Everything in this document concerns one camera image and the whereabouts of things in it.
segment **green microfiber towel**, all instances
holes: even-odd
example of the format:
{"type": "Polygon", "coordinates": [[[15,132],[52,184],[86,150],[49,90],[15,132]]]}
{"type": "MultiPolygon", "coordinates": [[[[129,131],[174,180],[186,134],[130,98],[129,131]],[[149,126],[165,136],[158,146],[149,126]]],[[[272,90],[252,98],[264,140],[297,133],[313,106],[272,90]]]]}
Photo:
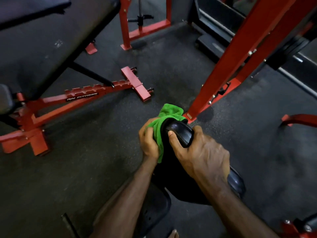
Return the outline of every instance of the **green microfiber towel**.
{"type": "Polygon", "coordinates": [[[163,152],[164,152],[163,142],[161,137],[161,125],[163,121],[167,118],[174,118],[178,121],[184,120],[185,118],[182,116],[183,112],[184,110],[182,108],[166,103],[164,104],[163,108],[158,114],[158,117],[160,119],[156,119],[148,125],[148,127],[153,127],[154,139],[156,140],[156,143],[158,144],[159,153],[160,153],[158,163],[162,162],[163,152]]]}

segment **person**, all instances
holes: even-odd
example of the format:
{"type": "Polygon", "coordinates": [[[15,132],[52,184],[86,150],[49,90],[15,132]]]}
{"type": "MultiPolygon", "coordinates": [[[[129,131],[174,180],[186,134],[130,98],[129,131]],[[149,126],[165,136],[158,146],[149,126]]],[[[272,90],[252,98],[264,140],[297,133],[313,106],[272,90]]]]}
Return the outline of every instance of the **person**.
{"type": "MultiPolygon", "coordinates": [[[[132,181],[120,193],[113,206],[99,221],[90,238],[131,238],[150,184],[151,176],[159,158],[159,148],[153,140],[153,128],[147,126],[156,118],[148,120],[139,131],[143,161],[132,181]]],[[[195,126],[194,138],[188,148],[183,148],[175,133],[168,132],[170,144],[185,171],[195,179],[198,186],[220,216],[228,233],[241,238],[276,238],[262,220],[254,215],[227,184],[230,171],[229,152],[212,137],[195,126]]],[[[179,238],[176,230],[169,238],[179,238]]]]}

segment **adjustable weight bench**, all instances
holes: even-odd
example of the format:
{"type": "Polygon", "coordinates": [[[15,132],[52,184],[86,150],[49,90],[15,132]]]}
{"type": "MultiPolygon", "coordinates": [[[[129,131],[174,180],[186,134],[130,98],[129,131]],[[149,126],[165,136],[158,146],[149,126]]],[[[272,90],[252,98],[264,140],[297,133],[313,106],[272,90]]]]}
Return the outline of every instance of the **adjustable weight bench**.
{"type": "Polygon", "coordinates": [[[125,80],[111,82],[74,62],[119,13],[120,8],[120,0],[87,0],[86,5],[79,3],[77,6],[73,3],[65,15],[57,17],[60,26],[48,27],[49,35],[45,35],[48,45],[37,50],[36,55],[21,61],[18,74],[21,92],[13,94],[9,87],[0,84],[0,121],[18,129],[0,136],[5,153],[11,153],[30,143],[35,155],[43,154],[49,150],[43,135],[44,124],[107,93],[132,88],[142,101],[151,97],[150,92],[153,90],[144,88],[135,75],[136,68],[121,69],[125,80]],[[66,68],[85,74],[102,84],[74,88],[59,96],[41,98],[66,68]],[[67,104],[37,116],[40,109],[63,103],[67,104]]]}

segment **gym floor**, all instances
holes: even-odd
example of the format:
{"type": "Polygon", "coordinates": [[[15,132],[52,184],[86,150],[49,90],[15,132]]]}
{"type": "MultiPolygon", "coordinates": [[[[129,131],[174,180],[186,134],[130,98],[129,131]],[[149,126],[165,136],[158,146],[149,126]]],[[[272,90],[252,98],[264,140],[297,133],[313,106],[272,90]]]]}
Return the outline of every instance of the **gym floor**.
{"type": "MultiPolygon", "coordinates": [[[[72,1],[75,7],[87,0],[72,1]]],[[[143,13],[155,16],[153,22],[164,19],[164,0],[143,0],[142,8],[143,13]]],[[[137,0],[133,0],[129,17],[137,11],[137,0]]],[[[16,55],[23,48],[41,46],[28,35],[23,47],[16,42],[18,36],[46,18],[52,17],[0,33],[0,42],[7,44],[0,50],[0,82],[15,91],[19,88],[14,79],[16,55]]],[[[126,52],[120,47],[119,16],[115,17],[96,38],[98,52],[92,56],[83,52],[78,63],[110,80],[122,79],[120,68],[137,66],[139,78],[146,88],[155,88],[155,95],[142,103],[132,90],[125,90],[54,120],[45,127],[52,150],[43,157],[34,156],[29,145],[12,154],[0,152],[2,237],[70,237],[60,219],[64,212],[82,238],[90,234],[98,210],[141,163],[139,128],[165,103],[187,110],[215,66],[195,48],[199,35],[181,23],[134,42],[134,49],[126,52]]],[[[45,96],[94,83],[68,69],[45,96]]],[[[231,164],[247,187],[245,204],[274,229],[281,219],[317,212],[317,129],[279,127],[284,114],[316,115],[316,107],[313,97],[264,67],[194,123],[230,151],[231,164]]],[[[9,131],[10,127],[0,124],[0,135],[9,131]]],[[[172,228],[181,238],[225,233],[212,207],[174,197],[169,214],[147,237],[165,238],[172,228]]]]}

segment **silver bolt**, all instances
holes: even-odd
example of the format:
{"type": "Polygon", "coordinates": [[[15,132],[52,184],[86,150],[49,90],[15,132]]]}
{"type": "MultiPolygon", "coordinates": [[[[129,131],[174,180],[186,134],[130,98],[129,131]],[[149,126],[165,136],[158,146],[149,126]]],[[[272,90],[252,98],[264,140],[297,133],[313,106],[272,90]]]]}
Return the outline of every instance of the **silver bolt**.
{"type": "Polygon", "coordinates": [[[313,231],[312,228],[309,225],[304,225],[304,230],[306,232],[312,232],[313,231]]]}

